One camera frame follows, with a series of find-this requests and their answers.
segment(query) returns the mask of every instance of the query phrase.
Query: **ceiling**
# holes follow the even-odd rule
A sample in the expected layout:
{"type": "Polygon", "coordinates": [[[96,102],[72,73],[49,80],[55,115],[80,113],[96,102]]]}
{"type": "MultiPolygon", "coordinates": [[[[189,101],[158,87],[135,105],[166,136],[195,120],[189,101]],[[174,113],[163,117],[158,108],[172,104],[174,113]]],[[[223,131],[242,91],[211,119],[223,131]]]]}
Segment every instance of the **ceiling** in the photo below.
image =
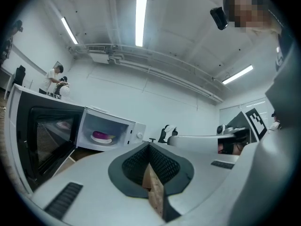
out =
{"type": "Polygon", "coordinates": [[[49,17],[76,57],[87,44],[119,45],[118,54],[181,77],[225,99],[275,74],[276,39],[228,26],[220,31],[209,11],[222,0],[148,0],[143,48],[135,46],[136,0],[44,0],[49,17]],[[75,46],[57,11],[79,41],[75,46]],[[253,64],[254,70],[223,85],[227,76],[253,64]]]}

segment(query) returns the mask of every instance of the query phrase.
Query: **pipe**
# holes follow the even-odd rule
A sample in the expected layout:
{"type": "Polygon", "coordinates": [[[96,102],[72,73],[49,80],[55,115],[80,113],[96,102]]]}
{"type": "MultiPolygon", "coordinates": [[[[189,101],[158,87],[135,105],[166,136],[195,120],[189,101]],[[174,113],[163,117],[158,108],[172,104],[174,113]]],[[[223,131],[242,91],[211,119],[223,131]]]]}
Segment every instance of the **pipe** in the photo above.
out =
{"type": "Polygon", "coordinates": [[[210,98],[210,99],[212,99],[216,102],[219,102],[219,103],[223,102],[223,100],[221,98],[219,98],[215,94],[211,93],[210,91],[208,91],[204,88],[201,88],[200,86],[195,85],[195,84],[193,84],[189,81],[186,81],[182,78],[179,78],[177,76],[174,76],[174,75],[171,75],[167,72],[164,72],[162,70],[155,69],[155,68],[152,68],[152,67],[149,67],[149,66],[146,66],[146,65],[142,65],[142,64],[139,64],[139,63],[135,63],[135,62],[130,62],[130,61],[127,61],[127,60],[120,60],[119,62],[120,62],[120,64],[118,64],[118,63],[116,63],[116,64],[127,66],[127,67],[130,67],[130,68],[134,68],[134,69],[137,69],[137,70],[155,75],[155,76],[160,77],[162,79],[165,79],[167,81],[173,82],[175,84],[178,84],[180,86],[183,86],[183,87],[186,87],[190,90],[193,90],[193,91],[195,91],[199,94],[202,94],[202,95],[204,95],[204,96],[206,96],[206,97],[208,97],[208,98],[210,98]]]}
{"type": "MultiPolygon", "coordinates": [[[[156,52],[154,50],[150,50],[150,49],[146,49],[146,48],[142,48],[142,47],[135,47],[135,46],[129,46],[129,45],[125,45],[125,44],[112,44],[112,43],[96,43],[96,44],[85,44],[86,46],[103,46],[103,45],[118,45],[120,47],[127,47],[127,48],[134,48],[134,49],[140,49],[140,50],[145,50],[147,52],[151,52],[151,53],[155,53],[155,54],[158,54],[158,55],[162,55],[162,56],[165,56],[165,57],[169,57],[169,58],[172,58],[174,60],[177,60],[183,64],[186,64],[188,66],[191,66],[193,68],[195,68],[196,70],[202,72],[203,74],[207,75],[210,77],[210,79],[213,77],[212,75],[208,74],[207,72],[205,72],[204,70],[190,64],[190,63],[187,63],[183,60],[180,60],[178,58],[175,58],[173,56],[170,56],[170,55],[166,55],[166,54],[163,54],[163,53],[160,53],[160,52],[156,52]]],[[[209,79],[206,79],[204,78],[203,76],[200,76],[200,78],[202,78],[203,80],[207,81],[208,83],[210,83],[211,85],[215,86],[209,79]]],[[[224,85],[221,81],[219,80],[216,80],[218,83],[220,83],[223,87],[226,87],[228,89],[228,87],[226,85],[224,85]]]]}
{"type": "MultiPolygon", "coordinates": [[[[170,65],[170,66],[174,66],[174,67],[177,67],[177,68],[182,69],[182,70],[184,70],[184,71],[187,71],[188,73],[191,73],[190,70],[187,70],[187,69],[185,69],[185,68],[183,68],[183,67],[181,67],[181,66],[179,66],[179,65],[173,65],[173,64],[170,64],[170,63],[168,63],[168,62],[159,60],[159,59],[149,58],[149,57],[147,57],[147,56],[139,56],[139,55],[131,54],[131,53],[128,53],[128,52],[123,52],[123,53],[129,54],[130,56],[133,56],[133,57],[149,59],[149,60],[156,61],[156,62],[159,62],[159,63],[167,64],[167,65],[170,65]]],[[[200,79],[205,80],[205,81],[206,81],[205,84],[210,84],[211,86],[217,88],[219,91],[222,91],[218,86],[216,86],[215,84],[211,83],[209,80],[203,78],[202,76],[197,76],[196,74],[194,74],[194,75],[195,75],[197,78],[200,78],[200,79]]]]}

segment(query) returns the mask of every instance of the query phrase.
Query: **fluorescent light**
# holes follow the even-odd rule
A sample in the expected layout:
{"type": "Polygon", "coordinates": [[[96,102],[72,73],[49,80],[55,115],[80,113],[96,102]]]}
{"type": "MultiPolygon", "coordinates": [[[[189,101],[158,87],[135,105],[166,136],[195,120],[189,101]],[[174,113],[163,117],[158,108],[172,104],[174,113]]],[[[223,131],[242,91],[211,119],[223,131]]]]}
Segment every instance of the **fluorescent light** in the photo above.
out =
{"type": "Polygon", "coordinates": [[[252,105],[247,105],[246,107],[250,107],[250,106],[253,106],[253,105],[259,105],[259,104],[262,104],[262,103],[264,103],[265,101],[261,101],[261,102],[258,102],[258,103],[256,103],[256,104],[252,104],[252,105]]]}
{"type": "Polygon", "coordinates": [[[147,0],[136,0],[136,46],[143,46],[144,19],[147,0]]]}
{"type": "Polygon", "coordinates": [[[231,81],[234,81],[234,80],[236,80],[237,78],[239,78],[240,76],[244,75],[245,73],[250,72],[251,70],[253,70],[253,66],[252,66],[252,65],[250,65],[250,66],[247,67],[246,69],[242,70],[241,72],[239,72],[239,73],[237,73],[237,74],[231,76],[230,78],[224,80],[222,83],[223,83],[224,85],[226,85],[226,84],[230,83],[231,81]]]}
{"type": "Polygon", "coordinates": [[[72,31],[71,31],[71,29],[70,29],[70,27],[69,27],[69,25],[68,25],[68,23],[67,23],[67,21],[66,21],[66,18],[65,18],[65,17],[62,17],[61,21],[62,21],[62,23],[64,24],[65,29],[67,30],[68,34],[70,35],[70,37],[71,37],[73,43],[74,43],[74,44],[78,44],[76,38],[74,37],[74,35],[73,35],[73,33],[72,33],[72,31]]]}

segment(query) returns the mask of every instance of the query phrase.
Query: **open microwave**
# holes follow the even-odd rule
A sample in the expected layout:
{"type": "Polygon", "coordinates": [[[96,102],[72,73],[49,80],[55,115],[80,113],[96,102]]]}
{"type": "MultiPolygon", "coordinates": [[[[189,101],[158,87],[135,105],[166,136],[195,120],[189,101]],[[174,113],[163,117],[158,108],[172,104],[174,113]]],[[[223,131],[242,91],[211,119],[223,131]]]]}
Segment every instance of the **open microwave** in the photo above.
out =
{"type": "Polygon", "coordinates": [[[28,194],[55,175],[76,147],[107,151],[143,140],[146,126],[14,85],[7,103],[5,143],[10,165],[28,194]],[[114,135],[105,145],[93,131],[114,135]]]}

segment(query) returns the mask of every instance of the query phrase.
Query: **microwave door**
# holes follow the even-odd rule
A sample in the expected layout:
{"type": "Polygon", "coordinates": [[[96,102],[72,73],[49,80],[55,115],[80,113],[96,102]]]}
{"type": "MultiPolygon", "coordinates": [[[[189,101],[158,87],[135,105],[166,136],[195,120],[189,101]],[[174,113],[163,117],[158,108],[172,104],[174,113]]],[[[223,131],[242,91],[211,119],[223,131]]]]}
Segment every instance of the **microwave door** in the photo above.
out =
{"type": "Polygon", "coordinates": [[[7,104],[10,164],[32,193],[51,178],[75,149],[84,107],[14,86],[7,104]]]}

